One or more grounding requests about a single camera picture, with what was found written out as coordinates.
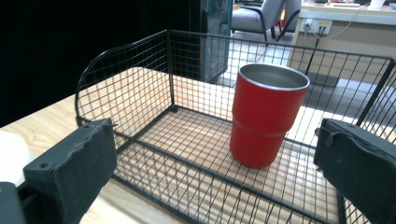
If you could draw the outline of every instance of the wooden table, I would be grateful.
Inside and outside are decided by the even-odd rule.
[[[78,126],[74,95],[50,105],[1,130],[22,137],[35,156],[57,144]],[[157,204],[111,179],[101,190],[81,223],[181,223]]]

